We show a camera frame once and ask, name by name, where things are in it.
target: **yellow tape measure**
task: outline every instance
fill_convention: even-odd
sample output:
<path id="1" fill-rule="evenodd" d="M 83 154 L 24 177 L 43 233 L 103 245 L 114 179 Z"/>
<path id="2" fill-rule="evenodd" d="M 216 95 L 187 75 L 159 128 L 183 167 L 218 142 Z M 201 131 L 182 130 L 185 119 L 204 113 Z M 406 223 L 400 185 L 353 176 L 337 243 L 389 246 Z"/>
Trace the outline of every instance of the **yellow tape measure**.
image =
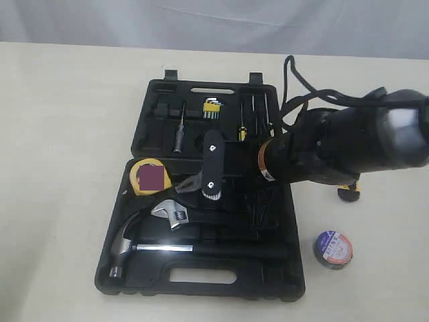
<path id="1" fill-rule="evenodd" d="M 133 187 L 134 193 L 137 196 L 148 196 L 154 193 L 158 193 L 160 191 L 166 190 L 172 187 L 172 182 L 170 177 L 168 176 L 167 170 L 164 166 L 164 189 L 162 190 L 140 190 L 140 182 L 139 182 L 139 169 L 140 166 L 164 166 L 161 161 L 157 159 L 143 159 L 133 165 L 131 171 L 129 172 L 129 182 Z"/>

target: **white table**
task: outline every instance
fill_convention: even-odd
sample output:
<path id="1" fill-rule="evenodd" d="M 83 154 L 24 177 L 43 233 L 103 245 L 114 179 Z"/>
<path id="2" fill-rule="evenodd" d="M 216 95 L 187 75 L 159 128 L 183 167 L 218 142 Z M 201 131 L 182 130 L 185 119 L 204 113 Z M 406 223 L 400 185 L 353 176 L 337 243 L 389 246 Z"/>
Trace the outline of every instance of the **white table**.
<path id="1" fill-rule="evenodd" d="M 147 83 L 166 68 L 178 69 L 180 79 L 237 83 L 259 71 L 281 92 L 283 59 L 0 43 L 0 320 L 427 321 L 429 168 L 363 175 L 355 204 L 340 201 L 331 186 L 293 184 L 307 288 L 296 303 L 112 297 L 94 287 Z M 318 88 L 429 93 L 429 61 L 296 59 Z M 302 93 L 291 81 L 290 94 Z M 344 270 L 321 266 L 312 253 L 326 229 L 353 243 Z"/>

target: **screwdriver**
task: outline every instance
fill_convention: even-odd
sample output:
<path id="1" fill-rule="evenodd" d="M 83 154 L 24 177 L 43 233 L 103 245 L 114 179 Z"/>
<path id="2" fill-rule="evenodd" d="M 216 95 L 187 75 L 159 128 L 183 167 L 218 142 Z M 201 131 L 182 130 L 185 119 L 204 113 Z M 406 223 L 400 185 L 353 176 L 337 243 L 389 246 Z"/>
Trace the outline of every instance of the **screwdriver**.
<path id="1" fill-rule="evenodd" d="M 185 114 L 185 102 L 182 107 L 182 118 L 180 119 L 179 127 L 176 132 L 176 142 L 174 143 L 174 153 L 182 153 L 183 135 L 184 135 L 184 124 L 183 114 Z"/>
<path id="2" fill-rule="evenodd" d="M 241 102 L 241 124 L 239 128 L 239 141 L 244 141 L 244 139 L 246 138 L 246 134 L 247 134 L 247 129 L 244 126 L 244 121 L 243 121 L 243 102 Z"/>

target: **black tool case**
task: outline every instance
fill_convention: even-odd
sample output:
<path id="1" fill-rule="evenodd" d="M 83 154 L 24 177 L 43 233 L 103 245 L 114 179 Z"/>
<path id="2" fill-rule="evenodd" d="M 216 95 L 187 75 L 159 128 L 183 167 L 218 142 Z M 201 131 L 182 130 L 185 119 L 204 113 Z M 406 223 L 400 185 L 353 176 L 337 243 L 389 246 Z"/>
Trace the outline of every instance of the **black tool case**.
<path id="1" fill-rule="evenodd" d="M 213 97 L 222 103 L 219 118 L 205 119 L 203 104 Z M 173 146 L 184 103 L 184 141 L 182 153 L 177 154 L 173 153 Z M 273 133 L 281 133 L 278 106 L 275 87 L 264 85 L 261 73 L 250 73 L 248 83 L 206 83 L 178 80 L 177 71 L 166 70 L 164 79 L 149 83 L 131 145 L 134 159 L 125 166 L 95 274 L 95 285 L 102 293 L 210 295 L 283 301 L 296 301 L 304 294 L 304 275 L 290 185 L 271 185 L 250 195 L 241 193 L 244 187 L 240 185 L 240 180 L 245 175 L 241 162 L 248 164 L 253 159 L 256 162 L 256 156 L 249 155 L 251 149 L 243 147 L 248 146 L 249 142 L 253 145 L 255 142 L 262 143 Z M 247 128 L 244 142 L 238 140 L 241 119 Z M 156 158 L 166 167 L 172 183 L 177 184 L 201 171 L 204 134 L 210 129 L 220 131 L 226 141 L 222 197 L 219 201 L 207 201 L 198 191 L 195 193 L 198 199 L 196 207 L 204 205 L 200 209 L 203 212 L 208 207 L 218 211 L 227 209 L 231 216 L 234 211 L 244 214 L 249 227 L 235 229 L 188 225 L 171 231 L 167 219 L 148 214 L 154 199 L 162 199 L 164 192 L 136 197 L 129 182 L 129 171 L 138 160 Z M 148 208 L 140 215 L 141 220 L 127 232 L 133 236 L 133 243 L 198 244 L 211 249 L 226 249 L 225 255 L 222 255 L 223 251 L 217 256 L 192 252 L 134 251 L 126 261 L 123 278 L 109 277 L 113 240 L 133 212 L 137 199 L 140 203 L 147 202 Z M 262 253 L 264 250 L 269 253 L 276 246 L 283 245 L 287 256 L 264 258 L 247 252 L 230 254 L 229 250 L 236 250 L 237 245 L 243 244 L 250 249 L 255 247 L 255 252 L 261 252 L 262 247 Z M 230 270 L 237 279 L 232 284 L 170 282 L 173 268 Z"/>

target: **hammer head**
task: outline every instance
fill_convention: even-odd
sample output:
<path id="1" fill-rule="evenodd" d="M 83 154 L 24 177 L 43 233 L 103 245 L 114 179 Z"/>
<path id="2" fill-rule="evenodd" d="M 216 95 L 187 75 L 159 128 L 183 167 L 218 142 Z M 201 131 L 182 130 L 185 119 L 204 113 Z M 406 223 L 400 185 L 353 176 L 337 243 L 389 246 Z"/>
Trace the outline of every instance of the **hammer head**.
<path id="1" fill-rule="evenodd" d="M 109 277 L 121 278 L 123 265 L 129 255 L 132 252 L 132 241 L 125 237 L 125 232 L 130 223 L 138 216 L 138 213 L 130 216 L 128 220 L 123 224 L 120 230 L 117 232 L 115 239 L 113 240 L 110 254 L 113 258 L 113 265 L 110 269 Z"/>

